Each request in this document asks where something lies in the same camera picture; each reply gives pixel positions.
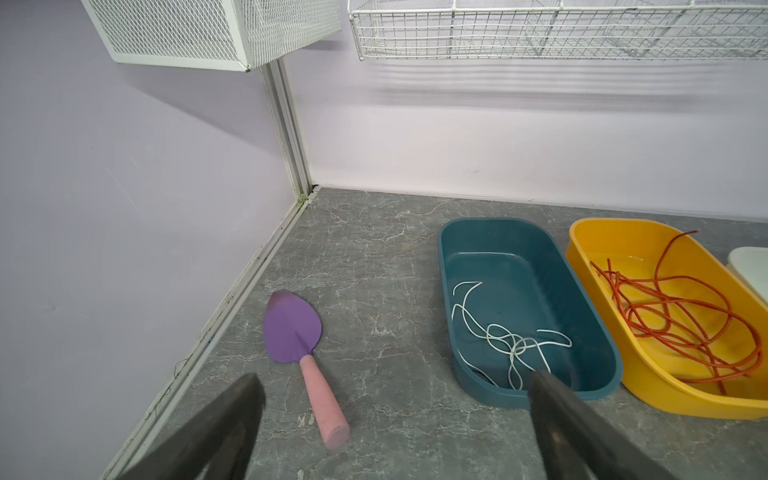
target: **blue bin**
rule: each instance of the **blue bin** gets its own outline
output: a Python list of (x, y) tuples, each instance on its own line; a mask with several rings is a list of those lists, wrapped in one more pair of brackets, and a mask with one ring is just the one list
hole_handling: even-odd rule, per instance
[[(508, 356), (473, 336), (460, 309), (452, 322), (451, 309), (462, 302), (466, 293), (460, 287), (454, 296), (452, 290), (467, 281), (483, 282), (472, 291), (466, 304), (481, 325), (497, 323), (513, 333), (542, 341), (564, 339), (552, 333), (537, 333), (537, 329), (555, 330), (571, 338), (571, 348), (548, 345), (542, 350), (552, 373), (578, 398), (599, 399), (618, 387), (624, 367), (616, 344), (549, 233), (515, 218), (462, 218), (442, 228), (438, 249), (453, 371), (458, 384), (472, 398), (495, 407), (529, 409), (526, 388), (532, 372), (516, 361), (523, 389), (511, 388), (507, 380)], [(499, 386), (470, 369), (459, 351)], [(535, 369), (546, 368), (533, 352), (524, 353), (522, 358)]]

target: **white wire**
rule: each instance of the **white wire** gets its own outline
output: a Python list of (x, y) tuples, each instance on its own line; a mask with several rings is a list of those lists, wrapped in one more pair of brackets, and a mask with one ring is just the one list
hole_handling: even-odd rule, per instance
[[(464, 324), (467, 327), (467, 330), (469, 332), (476, 336), (479, 339), (483, 339), (490, 345), (491, 348), (496, 350), (497, 352), (503, 353), (506, 356), (509, 357), (509, 369), (507, 369), (507, 381), (509, 382), (510, 388), (514, 390), (520, 390), (523, 388), (523, 378), (520, 375), (520, 372), (518, 371), (517, 367), (515, 367), (515, 360), (518, 360), (522, 365), (524, 365), (526, 368), (528, 368), (531, 371), (534, 371), (535, 369), (528, 365), (522, 358), (521, 355), (525, 353), (526, 350), (536, 348), (538, 351), (539, 356), (541, 357), (541, 360), (544, 362), (544, 365), (547, 367), (547, 371), (552, 373), (552, 370), (549, 366), (549, 362), (547, 362), (547, 358), (544, 356), (544, 352), (541, 350), (541, 346), (543, 345), (557, 345), (557, 346), (563, 346), (565, 348), (571, 348), (573, 346), (573, 341), (568, 338), (567, 335), (558, 332), (557, 330), (549, 330), (549, 329), (537, 329), (536, 332), (538, 333), (554, 333), (555, 335), (559, 335), (566, 339), (568, 343), (560, 343), (555, 342), (552, 340), (547, 340), (544, 342), (539, 342), (538, 340), (534, 339), (533, 337), (527, 336), (523, 337), (522, 335), (518, 335), (517, 333), (512, 333), (507, 329), (507, 327), (503, 325), (499, 325), (498, 323), (490, 323), (488, 326), (483, 327), (480, 325), (480, 323), (475, 319), (475, 317), (472, 316), (472, 314), (467, 310), (466, 304), (467, 299), (469, 298), (469, 294), (476, 289), (477, 287), (482, 285), (482, 282), (479, 281), (468, 281), (468, 282), (460, 282), (457, 283), (453, 287), (452, 295), (456, 295), (456, 289), (458, 289), (461, 285), (472, 285), (469, 290), (464, 294), (464, 298), (462, 299), (461, 303), (454, 303), (453, 308), (451, 309), (451, 321), (453, 321), (453, 317), (456, 314), (456, 309), (459, 308), (462, 311), (462, 319), (464, 320)], [(479, 328), (483, 335), (478, 334), (470, 325), (469, 321), (467, 321), (467, 317)], [(501, 329), (505, 332), (505, 335), (502, 336), (496, 336), (491, 334), (491, 328), (497, 328)], [(510, 345), (507, 339), (511, 339), (512, 344)], [(499, 348), (494, 344), (494, 342), (501, 342), (504, 345), (507, 346), (507, 349)], [(498, 386), (496, 382), (493, 381), (493, 379), (485, 372), (483, 372), (478, 367), (472, 365), (470, 362), (467, 361), (467, 359), (464, 358), (462, 353), (458, 351), (458, 356), (462, 358), (462, 361), (467, 364), (467, 366), (473, 370), (475, 370), (477, 373), (480, 373), (483, 375), (490, 383), (492, 383), (494, 386)], [(516, 387), (515, 384), (512, 382), (512, 372), (515, 372), (515, 375), (518, 377), (519, 387)]]

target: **gray marble surface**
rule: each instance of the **gray marble surface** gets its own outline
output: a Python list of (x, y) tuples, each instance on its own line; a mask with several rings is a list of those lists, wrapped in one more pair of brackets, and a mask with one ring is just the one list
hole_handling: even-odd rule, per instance
[[(696, 238), (720, 261), (768, 247), (768, 223), (322, 189), (221, 337), (158, 441), (245, 372), (267, 394), (248, 478), (544, 478), (530, 415), (477, 403), (451, 372), (436, 236), (458, 217), (519, 217), (568, 245), (583, 217), (638, 217)], [(315, 358), (352, 427), (323, 447), (297, 364), (270, 360), (262, 319), (277, 289), (323, 321)], [(680, 478), (768, 475), (768, 422), (661, 412), (624, 387), (589, 404)]]

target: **wire basket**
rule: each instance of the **wire basket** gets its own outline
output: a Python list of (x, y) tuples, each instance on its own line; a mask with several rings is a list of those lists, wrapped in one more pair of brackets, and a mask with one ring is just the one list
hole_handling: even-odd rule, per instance
[(337, 0), (82, 0), (117, 63), (248, 71), (341, 29)]
[(744, 1), (749, 5), (738, 0), (349, 0), (348, 9), (360, 60), (768, 58), (768, 0)]

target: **yellow container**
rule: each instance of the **yellow container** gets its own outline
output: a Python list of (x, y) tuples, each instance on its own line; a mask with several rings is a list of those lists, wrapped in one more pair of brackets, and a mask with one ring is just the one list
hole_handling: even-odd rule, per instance
[[(712, 376), (712, 370), (686, 359), (654, 338), (638, 339), (611, 299), (607, 281), (590, 265), (590, 261), (594, 261), (606, 270), (606, 260), (610, 258), (613, 270), (630, 278), (653, 278), (662, 251), (678, 233), (675, 228), (650, 220), (585, 218), (571, 225), (571, 244), (565, 256), (621, 351), (622, 383), (639, 399), (665, 412), (714, 419), (768, 416), (768, 361), (749, 376), (725, 381), (726, 396), (719, 393), (715, 382), (681, 382), (675, 377), (706, 378)], [(751, 323), (763, 341), (768, 341), (766, 306), (691, 236), (676, 240), (661, 264), (660, 276), (674, 275), (695, 276), (717, 288), (730, 300), (733, 312)], [(689, 280), (668, 280), (662, 283), (662, 288), (669, 295), (722, 305), (716, 294)], [(725, 320), (723, 313), (703, 307), (691, 310), (710, 333), (718, 331)], [(676, 320), (690, 322), (678, 308), (671, 307), (670, 311)], [(655, 326), (651, 323), (655, 319), (648, 317), (649, 325)], [(753, 350), (754, 341), (749, 330), (734, 320), (710, 347), (720, 358), (735, 362)]]

